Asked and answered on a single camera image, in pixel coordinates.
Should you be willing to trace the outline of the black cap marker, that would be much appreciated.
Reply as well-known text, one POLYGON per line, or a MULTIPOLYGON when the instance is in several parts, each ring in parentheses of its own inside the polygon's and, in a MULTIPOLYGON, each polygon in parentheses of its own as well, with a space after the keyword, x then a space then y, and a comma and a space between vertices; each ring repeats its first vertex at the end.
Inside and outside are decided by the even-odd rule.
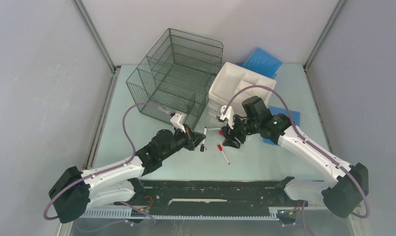
POLYGON ((207 127, 204 127, 204 132, 203 132, 203 134, 204 134, 204 139, 203 139, 203 141, 201 142, 201 145, 200 145, 200 151, 201 152, 204 152, 205 150, 206 150, 206 148, 205 148, 205 139, 206 139, 206 134, 207 134, 207 127))

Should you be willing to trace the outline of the white plastic drawer organizer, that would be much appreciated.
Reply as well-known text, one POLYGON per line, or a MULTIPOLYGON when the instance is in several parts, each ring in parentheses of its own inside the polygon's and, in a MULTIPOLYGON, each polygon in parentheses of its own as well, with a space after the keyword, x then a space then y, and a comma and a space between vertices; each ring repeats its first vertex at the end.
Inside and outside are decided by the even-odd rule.
MULTIPOLYGON (((230 62, 225 63, 209 90, 209 116, 216 118, 220 108, 227 105, 237 92, 253 85, 262 85, 274 89, 276 80, 230 62)), ((242 107, 242 102, 252 96, 260 97, 267 105, 272 96, 272 92, 263 88, 250 88, 245 90, 231 103, 234 113, 244 116, 245 111, 242 107)))

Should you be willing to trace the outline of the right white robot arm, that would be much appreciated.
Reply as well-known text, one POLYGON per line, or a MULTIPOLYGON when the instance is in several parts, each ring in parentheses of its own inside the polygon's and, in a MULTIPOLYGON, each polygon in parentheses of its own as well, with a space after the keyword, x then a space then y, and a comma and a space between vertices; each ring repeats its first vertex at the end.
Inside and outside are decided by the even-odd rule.
POLYGON ((227 123, 223 129, 226 147, 240 148, 248 136, 259 134, 301 158, 323 177, 322 181, 299 180, 287 177, 275 192, 276 201, 283 206, 294 200, 323 203, 340 218, 352 214, 369 193, 368 169, 361 163, 352 165, 333 155, 310 139, 290 118, 273 115, 258 96, 242 102, 245 116, 235 114, 232 106, 221 107, 219 121, 227 123))

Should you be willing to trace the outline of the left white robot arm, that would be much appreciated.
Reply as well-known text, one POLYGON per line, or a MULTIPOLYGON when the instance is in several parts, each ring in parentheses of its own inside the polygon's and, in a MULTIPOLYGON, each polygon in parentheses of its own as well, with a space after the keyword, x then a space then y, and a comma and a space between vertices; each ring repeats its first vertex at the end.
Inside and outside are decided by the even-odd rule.
POLYGON ((182 150, 195 150, 206 135, 187 129, 174 132, 162 129, 134 157, 102 168, 80 171, 76 166, 66 169, 48 195, 61 223, 78 219, 89 208, 114 202, 143 202, 145 192, 139 177, 150 174, 162 162, 182 150))

